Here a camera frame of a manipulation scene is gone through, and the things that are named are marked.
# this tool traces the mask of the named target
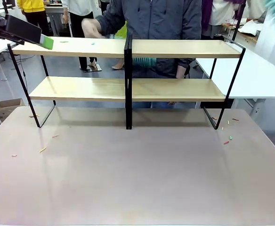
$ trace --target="wood shaving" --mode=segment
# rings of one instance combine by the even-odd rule
[[[41,149],[41,150],[39,151],[39,153],[43,152],[45,149],[47,149],[47,148],[45,147],[45,148]]]
[[[40,115],[37,114],[36,116],[40,116]],[[34,118],[34,115],[30,115],[29,118]]]

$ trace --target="paper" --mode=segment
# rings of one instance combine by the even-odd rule
[[[241,33],[252,34],[256,36],[257,31],[261,31],[263,24],[255,23],[253,20],[247,22],[242,28],[239,28],[238,31]]]

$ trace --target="cardboard box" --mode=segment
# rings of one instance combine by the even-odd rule
[[[0,101],[0,121],[3,122],[19,106],[24,106],[21,98]]]

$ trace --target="black pants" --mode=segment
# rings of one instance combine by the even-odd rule
[[[49,35],[49,24],[47,20],[47,14],[45,11],[33,12],[33,13],[24,13],[27,21],[30,24],[38,26],[42,30],[42,34]]]
[[[84,32],[82,30],[81,22],[85,18],[93,19],[94,18],[93,13],[91,12],[90,14],[88,14],[86,16],[79,16],[79,15],[76,15],[74,13],[70,13],[70,17],[71,17],[71,22],[72,22],[73,36],[75,38],[84,38]],[[93,62],[94,60],[97,61],[97,58],[90,57],[89,60],[90,60],[90,62]],[[79,62],[80,62],[81,69],[83,69],[83,70],[87,69],[87,59],[86,59],[86,57],[80,57]]]
[[[101,1],[101,10],[102,14],[107,10],[107,6],[109,5],[109,2],[102,2]]]

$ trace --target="white shirt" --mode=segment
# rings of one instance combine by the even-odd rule
[[[91,1],[94,0],[62,0],[62,6],[68,8],[70,13],[86,16],[92,12]]]
[[[249,5],[249,19],[259,19],[260,16],[264,13],[266,10],[265,7],[265,1],[264,0],[247,0],[247,3]]]
[[[213,0],[210,25],[221,25],[234,15],[234,4],[223,0]]]

